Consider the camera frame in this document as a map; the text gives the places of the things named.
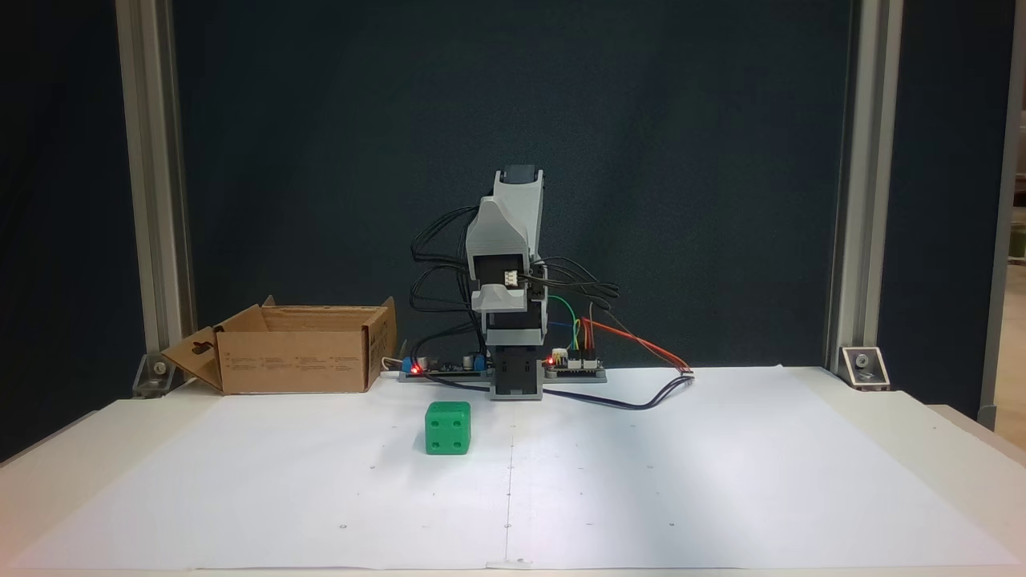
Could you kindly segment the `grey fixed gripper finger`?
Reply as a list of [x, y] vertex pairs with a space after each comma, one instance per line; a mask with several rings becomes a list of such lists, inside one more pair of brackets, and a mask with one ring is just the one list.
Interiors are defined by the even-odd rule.
[[499, 200], [481, 200], [467, 233], [467, 256], [529, 256], [527, 226]]

